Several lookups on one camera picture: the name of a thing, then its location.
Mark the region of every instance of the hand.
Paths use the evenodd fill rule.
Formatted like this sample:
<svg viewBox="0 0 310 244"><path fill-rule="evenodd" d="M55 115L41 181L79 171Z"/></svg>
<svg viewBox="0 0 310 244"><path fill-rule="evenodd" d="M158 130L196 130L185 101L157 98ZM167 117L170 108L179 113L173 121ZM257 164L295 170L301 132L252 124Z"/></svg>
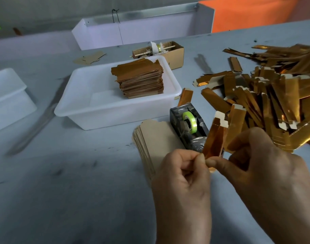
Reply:
<svg viewBox="0 0 310 244"><path fill-rule="evenodd" d="M310 172L260 128L238 135L229 160L206 160L234 186L257 223L277 243L310 243Z"/></svg>
<svg viewBox="0 0 310 244"><path fill-rule="evenodd" d="M210 172L202 153L175 150L152 181L157 244L209 244Z"/></svg>

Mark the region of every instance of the white plastic bin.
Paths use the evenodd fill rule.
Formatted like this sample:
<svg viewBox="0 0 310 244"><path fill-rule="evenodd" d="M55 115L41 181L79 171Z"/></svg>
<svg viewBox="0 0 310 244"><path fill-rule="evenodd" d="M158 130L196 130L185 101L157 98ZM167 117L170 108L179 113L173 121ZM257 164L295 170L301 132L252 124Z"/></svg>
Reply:
<svg viewBox="0 0 310 244"><path fill-rule="evenodd" d="M13 69L0 71L0 130L37 109L26 87Z"/></svg>
<svg viewBox="0 0 310 244"><path fill-rule="evenodd" d="M148 59L158 59L164 69L164 93L133 99L123 96L111 68L133 60L79 68L73 71L55 115L68 116L84 130L168 115L181 86L163 56Z"/></svg>

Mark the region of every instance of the person's left hand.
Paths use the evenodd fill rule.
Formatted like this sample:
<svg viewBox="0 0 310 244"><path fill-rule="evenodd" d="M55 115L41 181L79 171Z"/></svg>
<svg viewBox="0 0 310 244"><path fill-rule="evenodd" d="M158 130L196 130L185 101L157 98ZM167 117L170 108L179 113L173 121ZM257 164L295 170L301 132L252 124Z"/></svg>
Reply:
<svg viewBox="0 0 310 244"><path fill-rule="evenodd" d="M202 153L175 150L153 178L157 244L210 242L210 172Z"/></svg>

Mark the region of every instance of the gray tabletop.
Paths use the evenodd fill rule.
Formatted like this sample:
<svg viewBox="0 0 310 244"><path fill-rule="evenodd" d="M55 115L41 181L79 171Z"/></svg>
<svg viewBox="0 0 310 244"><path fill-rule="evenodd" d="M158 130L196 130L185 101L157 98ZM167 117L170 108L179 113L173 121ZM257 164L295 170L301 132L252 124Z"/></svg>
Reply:
<svg viewBox="0 0 310 244"><path fill-rule="evenodd" d="M310 20L174 39L185 47L184 66L173 71L182 87L192 88L192 104L207 125L213 107L192 82L202 73L228 70L222 52L230 47L254 52L255 44L310 45ZM95 64L129 59L147 43L103 48ZM140 122L84 131L69 118L55 117L24 151L5 156L37 121L63 79L80 65L72 61L93 51L6 61L28 86L38 110L0 131L0 243L154 243L155 209L138 151L131 141ZM255 63L239 58L244 73ZM295 154L310 169L310 146ZM211 243L271 243L230 183L212 176Z"/></svg>

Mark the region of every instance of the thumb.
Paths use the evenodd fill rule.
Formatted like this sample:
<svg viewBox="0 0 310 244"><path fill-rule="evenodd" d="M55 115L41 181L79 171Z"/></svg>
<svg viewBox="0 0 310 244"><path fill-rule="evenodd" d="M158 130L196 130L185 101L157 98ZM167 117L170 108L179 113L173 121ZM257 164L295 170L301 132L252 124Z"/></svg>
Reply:
<svg viewBox="0 0 310 244"><path fill-rule="evenodd" d="M193 162L192 186L210 188L210 172L205 163L205 156L200 153Z"/></svg>
<svg viewBox="0 0 310 244"><path fill-rule="evenodd" d="M210 157L205 161L207 167L216 168L233 185L245 176L246 172L235 166L229 160L221 157Z"/></svg>

